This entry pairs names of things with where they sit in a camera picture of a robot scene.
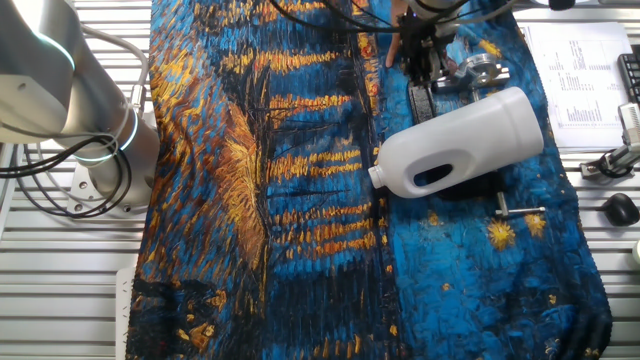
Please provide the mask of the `bare human hand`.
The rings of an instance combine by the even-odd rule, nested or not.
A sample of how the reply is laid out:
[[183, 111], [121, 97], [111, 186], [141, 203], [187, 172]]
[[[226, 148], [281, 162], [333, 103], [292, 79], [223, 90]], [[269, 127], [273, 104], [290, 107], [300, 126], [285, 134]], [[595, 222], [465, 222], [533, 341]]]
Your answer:
[[[404, 0], [390, 1], [390, 21], [395, 27], [399, 25], [399, 18], [406, 13], [408, 4]], [[385, 59], [385, 66], [391, 68], [398, 54], [400, 46], [400, 34], [394, 33]]]

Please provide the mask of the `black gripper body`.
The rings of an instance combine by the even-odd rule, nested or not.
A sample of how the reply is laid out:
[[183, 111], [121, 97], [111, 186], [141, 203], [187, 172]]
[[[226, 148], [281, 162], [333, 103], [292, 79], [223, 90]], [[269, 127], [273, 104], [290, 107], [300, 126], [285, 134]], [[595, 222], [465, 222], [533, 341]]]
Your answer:
[[400, 57], [403, 62], [418, 63], [441, 57], [436, 26], [420, 19], [412, 10], [399, 17]]

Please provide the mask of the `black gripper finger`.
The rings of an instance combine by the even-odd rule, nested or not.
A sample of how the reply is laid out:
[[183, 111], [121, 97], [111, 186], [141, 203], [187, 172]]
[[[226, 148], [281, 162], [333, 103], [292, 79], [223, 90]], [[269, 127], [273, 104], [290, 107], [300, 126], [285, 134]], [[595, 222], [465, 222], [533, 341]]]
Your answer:
[[407, 56], [407, 74], [412, 83], [420, 84], [424, 81], [425, 65], [421, 54]]
[[426, 52], [428, 79], [434, 81], [443, 76], [443, 50], [438, 45], [428, 44]]

